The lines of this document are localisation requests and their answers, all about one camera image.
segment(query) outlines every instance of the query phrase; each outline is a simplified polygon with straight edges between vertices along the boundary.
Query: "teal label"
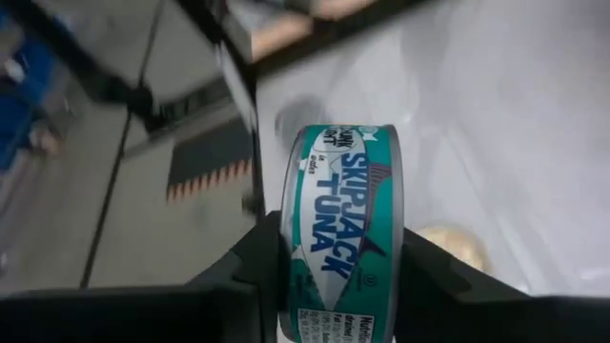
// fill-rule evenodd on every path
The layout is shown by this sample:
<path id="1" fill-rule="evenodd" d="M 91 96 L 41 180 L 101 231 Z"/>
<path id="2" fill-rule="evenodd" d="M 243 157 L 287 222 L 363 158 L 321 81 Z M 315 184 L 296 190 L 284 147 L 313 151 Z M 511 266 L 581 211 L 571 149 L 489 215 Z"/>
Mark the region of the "teal label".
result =
<path id="1" fill-rule="evenodd" d="M 384 128 L 302 134 L 290 302 L 298 342 L 383 342 L 393 287 L 393 178 Z"/>

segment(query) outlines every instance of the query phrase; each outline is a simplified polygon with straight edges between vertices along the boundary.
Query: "metal can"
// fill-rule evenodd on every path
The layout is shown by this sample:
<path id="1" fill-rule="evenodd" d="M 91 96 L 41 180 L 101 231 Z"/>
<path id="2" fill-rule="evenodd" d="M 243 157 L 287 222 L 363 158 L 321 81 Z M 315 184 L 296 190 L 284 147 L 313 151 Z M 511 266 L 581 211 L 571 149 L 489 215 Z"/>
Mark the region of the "metal can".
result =
<path id="1" fill-rule="evenodd" d="M 392 341 L 403 235 L 399 149 L 393 126 L 299 133 L 281 219 L 290 262 L 280 324 L 293 341 Z"/>

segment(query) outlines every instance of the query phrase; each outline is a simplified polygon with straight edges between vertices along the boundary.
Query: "fish illustration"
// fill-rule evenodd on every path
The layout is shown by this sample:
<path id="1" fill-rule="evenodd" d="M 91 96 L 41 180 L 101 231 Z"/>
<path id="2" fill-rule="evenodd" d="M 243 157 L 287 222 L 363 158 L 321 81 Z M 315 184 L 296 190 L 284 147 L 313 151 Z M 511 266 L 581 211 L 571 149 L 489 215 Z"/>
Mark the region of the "fish illustration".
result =
<path id="1" fill-rule="evenodd" d="M 369 161 L 364 138 L 376 141 L 375 133 L 329 127 L 301 164 L 301 245 L 292 259 L 308 265 L 326 310 L 334 309 L 364 253 L 387 256 L 367 237 L 378 187 L 392 175 L 390 166 Z"/>

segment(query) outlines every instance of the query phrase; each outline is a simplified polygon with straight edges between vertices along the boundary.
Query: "gray floor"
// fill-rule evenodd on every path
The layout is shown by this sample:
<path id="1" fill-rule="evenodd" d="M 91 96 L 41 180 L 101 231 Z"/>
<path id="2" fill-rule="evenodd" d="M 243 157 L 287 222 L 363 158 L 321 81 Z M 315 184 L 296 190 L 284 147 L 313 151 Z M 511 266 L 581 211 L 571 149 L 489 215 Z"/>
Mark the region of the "gray floor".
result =
<path id="1" fill-rule="evenodd" d="M 155 2 L 140 2 L 139 17 L 152 19 Z M 148 28 L 115 26 L 96 49 L 97 58 L 135 80 Z M 172 96 L 218 75 L 214 55 L 173 2 L 165 5 L 147 80 L 155 94 Z M 54 159 L 37 161 L 29 192 L 3 219 L 10 236 L 10 264 L 0 292 L 75 288 L 82 277 L 126 111 L 102 107 L 75 91 L 79 118 Z M 145 138 L 132 123 L 128 146 Z M 177 204 L 166 203 L 173 142 L 125 161 L 117 176 L 91 287 L 177 284 L 210 266 L 252 226 L 240 196 L 243 177 Z"/>

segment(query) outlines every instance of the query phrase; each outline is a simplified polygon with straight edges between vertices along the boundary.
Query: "tuna can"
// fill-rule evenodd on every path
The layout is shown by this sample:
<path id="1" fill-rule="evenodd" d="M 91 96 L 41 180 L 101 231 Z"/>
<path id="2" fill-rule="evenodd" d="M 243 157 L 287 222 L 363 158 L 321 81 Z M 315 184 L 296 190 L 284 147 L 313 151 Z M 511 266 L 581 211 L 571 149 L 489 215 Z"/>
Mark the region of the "tuna can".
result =
<path id="1" fill-rule="evenodd" d="M 300 343 L 391 342 L 403 235 L 393 126 L 305 127 L 284 184 L 284 334 Z"/>

